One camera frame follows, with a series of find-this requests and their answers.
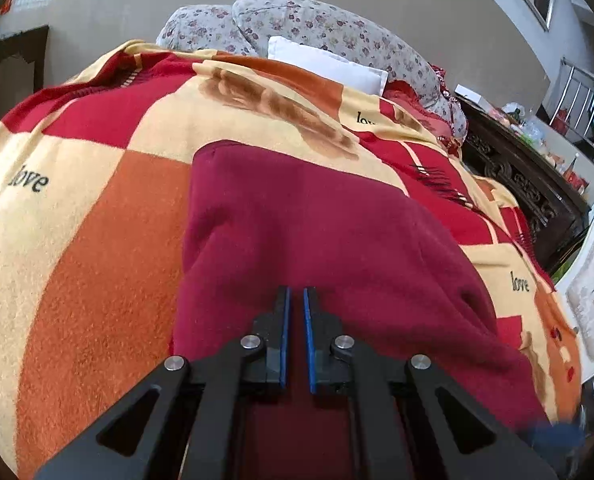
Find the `maroon knit shirt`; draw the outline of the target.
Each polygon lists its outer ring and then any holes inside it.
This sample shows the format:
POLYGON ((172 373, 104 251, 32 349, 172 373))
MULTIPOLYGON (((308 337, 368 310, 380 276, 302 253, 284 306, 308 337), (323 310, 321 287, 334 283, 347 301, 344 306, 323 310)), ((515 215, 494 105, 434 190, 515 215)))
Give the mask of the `maroon knit shirt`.
POLYGON ((528 360, 499 338, 480 274, 450 231, 398 188, 221 141, 191 167, 172 348, 215 354, 314 287, 326 312, 383 356, 426 354, 512 429, 546 420, 528 360))

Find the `orange red patterned blanket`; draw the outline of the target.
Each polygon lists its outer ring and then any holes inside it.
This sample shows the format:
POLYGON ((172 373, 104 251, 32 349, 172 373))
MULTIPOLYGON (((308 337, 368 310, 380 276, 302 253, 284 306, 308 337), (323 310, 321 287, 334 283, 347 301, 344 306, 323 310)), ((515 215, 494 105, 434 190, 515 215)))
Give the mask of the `orange red patterned blanket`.
POLYGON ((398 188, 450 231, 544 422, 580 401, 574 330, 513 195, 393 104, 301 68, 131 41, 0 121, 0 455, 29 479, 169 354, 192 162, 227 141, 398 188))

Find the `dark carved wooden headboard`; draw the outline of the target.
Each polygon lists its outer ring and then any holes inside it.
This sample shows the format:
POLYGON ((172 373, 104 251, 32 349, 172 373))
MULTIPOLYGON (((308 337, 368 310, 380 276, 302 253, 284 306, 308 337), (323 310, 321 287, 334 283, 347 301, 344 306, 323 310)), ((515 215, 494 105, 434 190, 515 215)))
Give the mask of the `dark carved wooden headboard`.
POLYGON ((458 101, 468 120, 462 148, 465 165, 514 195, 529 225, 537 261, 547 274, 554 274, 582 247, 589 229, 589 205, 512 130, 467 99, 458 101))

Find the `red pillow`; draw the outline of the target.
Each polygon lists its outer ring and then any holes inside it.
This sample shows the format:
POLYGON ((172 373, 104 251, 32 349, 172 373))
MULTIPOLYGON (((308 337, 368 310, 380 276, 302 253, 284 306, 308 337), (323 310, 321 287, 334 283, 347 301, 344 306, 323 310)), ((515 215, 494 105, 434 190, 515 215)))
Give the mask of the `red pillow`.
POLYGON ((413 88, 403 80, 387 82, 383 98, 393 104, 393 121, 416 131, 425 129, 448 148, 459 146, 460 141, 454 135, 450 122, 434 112, 427 110, 413 88))

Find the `metal stair railing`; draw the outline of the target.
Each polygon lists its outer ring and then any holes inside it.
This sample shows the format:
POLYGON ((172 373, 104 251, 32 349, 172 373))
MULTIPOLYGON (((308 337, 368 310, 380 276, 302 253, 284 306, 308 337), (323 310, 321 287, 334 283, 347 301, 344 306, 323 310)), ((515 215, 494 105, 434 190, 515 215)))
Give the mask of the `metal stair railing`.
POLYGON ((547 124, 594 165, 594 74, 562 58, 546 114, 547 124))

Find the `white pillow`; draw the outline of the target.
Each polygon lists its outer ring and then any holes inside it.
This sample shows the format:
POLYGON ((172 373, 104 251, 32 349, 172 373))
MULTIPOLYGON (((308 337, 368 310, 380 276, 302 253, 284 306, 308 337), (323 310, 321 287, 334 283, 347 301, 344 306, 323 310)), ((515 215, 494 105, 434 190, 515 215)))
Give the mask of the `white pillow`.
POLYGON ((388 80, 385 70, 351 62, 329 51, 297 44, 281 36, 269 39, 268 58, 297 66, 372 96, 382 96, 388 80))

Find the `dark wooden footboard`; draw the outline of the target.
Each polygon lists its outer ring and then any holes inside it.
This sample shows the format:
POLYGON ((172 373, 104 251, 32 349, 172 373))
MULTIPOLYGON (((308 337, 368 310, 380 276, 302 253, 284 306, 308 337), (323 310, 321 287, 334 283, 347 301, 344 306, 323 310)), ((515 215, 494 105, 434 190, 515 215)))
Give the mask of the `dark wooden footboard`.
POLYGON ((0 118, 4 106, 22 99, 22 92, 44 88, 44 67, 50 26, 0 35, 0 118))

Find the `floral grey quilt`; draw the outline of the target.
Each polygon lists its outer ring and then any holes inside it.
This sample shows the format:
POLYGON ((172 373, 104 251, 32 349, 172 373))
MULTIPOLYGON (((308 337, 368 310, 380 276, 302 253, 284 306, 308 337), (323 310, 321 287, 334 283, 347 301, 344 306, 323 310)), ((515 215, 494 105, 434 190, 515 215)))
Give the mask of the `floral grey quilt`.
POLYGON ((156 44, 177 51, 216 49, 261 58, 268 54, 272 36, 385 70, 388 81, 408 82, 419 102, 450 122, 458 140, 465 139, 468 120, 446 88, 445 72, 394 32, 330 3, 235 0, 232 4, 181 6, 163 25, 156 44))

